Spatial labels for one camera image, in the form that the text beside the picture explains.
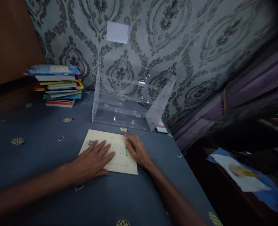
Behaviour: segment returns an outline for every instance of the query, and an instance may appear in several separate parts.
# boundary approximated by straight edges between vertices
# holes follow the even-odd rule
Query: blue paper
[[[226,152],[225,150],[223,150],[222,148],[219,148],[218,150],[216,150],[215,152],[213,152],[212,154],[219,154],[219,155],[224,155],[224,156],[229,156],[231,158],[233,158],[228,152]],[[214,158],[212,156],[208,156],[207,160],[213,163],[218,164]],[[262,183],[264,183],[265,185],[267,185],[268,187],[270,187],[272,190],[270,191],[256,191],[253,192],[253,194],[260,200],[263,201],[269,208],[271,208],[272,210],[274,210],[275,212],[278,212],[278,188],[276,187],[276,185],[274,184],[274,182],[267,177],[266,175],[262,174],[261,172],[248,167],[242,163],[240,163],[240,165],[242,167],[245,167],[249,170],[251,170],[254,173],[257,173],[259,175],[261,175],[260,177],[258,177],[257,179],[260,180]]]

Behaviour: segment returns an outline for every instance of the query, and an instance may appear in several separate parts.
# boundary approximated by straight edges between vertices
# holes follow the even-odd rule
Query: damask wallpaper
[[[77,65],[87,88],[94,87],[99,58],[115,61],[114,67],[103,67],[127,79],[140,79],[150,69],[158,72],[152,75],[154,83],[177,75],[163,115],[170,126],[221,91],[278,31],[277,10],[268,0],[25,0],[25,4],[47,62]],[[107,21],[130,25],[128,44],[106,40]]]

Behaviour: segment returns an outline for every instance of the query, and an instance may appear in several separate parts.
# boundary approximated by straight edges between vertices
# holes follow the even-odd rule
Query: left hand
[[[95,177],[109,175],[109,172],[103,168],[114,158],[115,152],[104,157],[111,147],[111,144],[104,147],[105,143],[106,140],[96,145],[97,140],[94,141],[87,150],[66,165],[69,182],[72,185],[81,185]]]

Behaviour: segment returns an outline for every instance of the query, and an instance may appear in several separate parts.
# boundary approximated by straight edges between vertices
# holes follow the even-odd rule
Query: paper
[[[51,65],[50,71],[51,72],[69,72],[69,68],[67,66],[62,66],[62,65]]]
[[[107,41],[127,44],[130,26],[115,22],[107,22]]]
[[[104,167],[104,169],[118,173],[138,175],[137,163],[129,154],[125,144],[126,138],[123,135],[98,130],[89,130],[78,155],[83,153],[83,151],[90,146],[91,141],[94,140],[98,140],[97,144],[103,140],[107,140],[105,146],[109,143],[111,144],[111,148],[106,155],[113,151],[115,152],[114,158]]]
[[[241,164],[239,164],[239,162],[235,159],[219,154],[211,154],[210,156],[212,156],[214,160],[226,170],[226,172],[230,175],[230,177],[232,177],[232,179],[237,183],[242,191],[255,192],[261,190],[271,190],[271,188],[266,186],[256,177],[237,177],[234,175],[234,173],[232,173],[232,171],[229,169],[229,165],[241,166]]]

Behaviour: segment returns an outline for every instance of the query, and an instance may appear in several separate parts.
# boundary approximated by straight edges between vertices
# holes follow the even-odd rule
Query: clear acrylic box
[[[142,68],[132,68],[129,62],[99,62],[92,121],[153,131],[162,118],[176,76],[166,74],[163,82],[153,83],[160,72],[145,68],[144,75],[136,77],[134,71]]]

